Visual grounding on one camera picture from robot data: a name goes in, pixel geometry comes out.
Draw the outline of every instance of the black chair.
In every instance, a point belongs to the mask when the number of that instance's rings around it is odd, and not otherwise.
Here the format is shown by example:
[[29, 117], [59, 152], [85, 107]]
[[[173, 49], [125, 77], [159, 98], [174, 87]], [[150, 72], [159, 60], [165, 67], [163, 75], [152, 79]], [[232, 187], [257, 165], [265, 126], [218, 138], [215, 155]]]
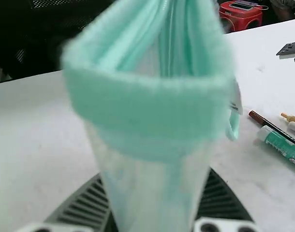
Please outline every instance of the black chair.
[[62, 45], [112, 0], [0, 0], [0, 67], [13, 79], [59, 70]]

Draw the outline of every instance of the white table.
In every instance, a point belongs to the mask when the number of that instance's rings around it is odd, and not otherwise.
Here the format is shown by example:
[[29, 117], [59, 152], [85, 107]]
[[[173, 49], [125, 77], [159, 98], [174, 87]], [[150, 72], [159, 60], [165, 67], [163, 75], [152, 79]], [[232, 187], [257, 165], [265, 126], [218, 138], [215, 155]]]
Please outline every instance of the white table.
[[[250, 109], [285, 129], [295, 115], [295, 63], [278, 60], [295, 20], [227, 35], [245, 115], [240, 139], [220, 142], [211, 166], [264, 232], [295, 232], [295, 167], [256, 140]], [[98, 172], [60, 72], [0, 84], [0, 232], [44, 220]]]

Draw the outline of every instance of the pen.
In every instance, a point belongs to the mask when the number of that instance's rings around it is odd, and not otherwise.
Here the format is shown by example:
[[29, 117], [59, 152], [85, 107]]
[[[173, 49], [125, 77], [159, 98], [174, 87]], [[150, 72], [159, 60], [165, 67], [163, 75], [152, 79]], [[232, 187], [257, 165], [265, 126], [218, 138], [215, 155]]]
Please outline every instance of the pen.
[[285, 113], [282, 113], [281, 116], [286, 118], [288, 122], [295, 122], [295, 116], [290, 116]]
[[271, 122], [269, 122], [267, 119], [263, 118], [262, 116], [260, 116], [258, 113], [256, 113], [255, 111], [250, 111], [249, 112], [249, 116], [251, 118], [253, 118], [256, 122], [258, 122], [260, 125], [262, 126], [269, 126], [270, 128], [272, 128], [273, 130], [275, 130], [277, 133], [279, 133], [280, 135], [282, 135], [284, 138], [286, 138], [288, 141], [292, 142], [293, 144], [295, 144], [295, 139], [293, 137], [291, 137], [289, 134], [285, 133], [284, 131], [282, 131], [280, 128], [278, 128], [277, 126], [273, 125]]

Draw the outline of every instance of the label tag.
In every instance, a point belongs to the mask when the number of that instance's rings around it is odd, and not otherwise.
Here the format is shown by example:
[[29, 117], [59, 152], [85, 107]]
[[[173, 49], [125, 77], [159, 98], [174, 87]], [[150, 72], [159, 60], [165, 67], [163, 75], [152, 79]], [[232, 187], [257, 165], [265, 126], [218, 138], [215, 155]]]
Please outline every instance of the label tag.
[[241, 101], [241, 93], [240, 93], [240, 87], [238, 82], [235, 80], [234, 83], [234, 95], [232, 97], [232, 100], [230, 101], [230, 108], [232, 110], [237, 111], [240, 115], [243, 114], [243, 108], [242, 108], [242, 101]]

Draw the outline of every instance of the red object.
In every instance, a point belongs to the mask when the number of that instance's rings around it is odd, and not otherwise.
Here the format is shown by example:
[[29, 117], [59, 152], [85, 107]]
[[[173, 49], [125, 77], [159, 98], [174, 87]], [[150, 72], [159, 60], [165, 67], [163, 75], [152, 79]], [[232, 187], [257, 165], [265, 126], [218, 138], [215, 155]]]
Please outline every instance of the red object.
[[227, 1], [220, 6], [221, 20], [230, 26], [230, 32], [256, 28], [262, 25], [263, 12], [261, 6], [256, 6], [249, 11], [245, 11], [229, 6], [234, 2]]

